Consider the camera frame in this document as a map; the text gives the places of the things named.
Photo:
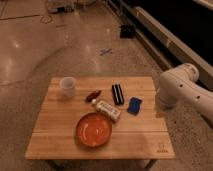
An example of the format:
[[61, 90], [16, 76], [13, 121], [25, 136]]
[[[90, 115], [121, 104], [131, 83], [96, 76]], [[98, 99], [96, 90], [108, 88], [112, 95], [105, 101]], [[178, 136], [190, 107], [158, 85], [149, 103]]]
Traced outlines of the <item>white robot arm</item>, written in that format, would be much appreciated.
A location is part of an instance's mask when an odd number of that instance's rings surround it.
[[184, 63], [160, 74], [156, 91], [156, 105], [163, 109], [176, 106], [179, 100], [192, 105], [213, 125], [213, 92], [196, 84], [199, 70], [191, 63]]

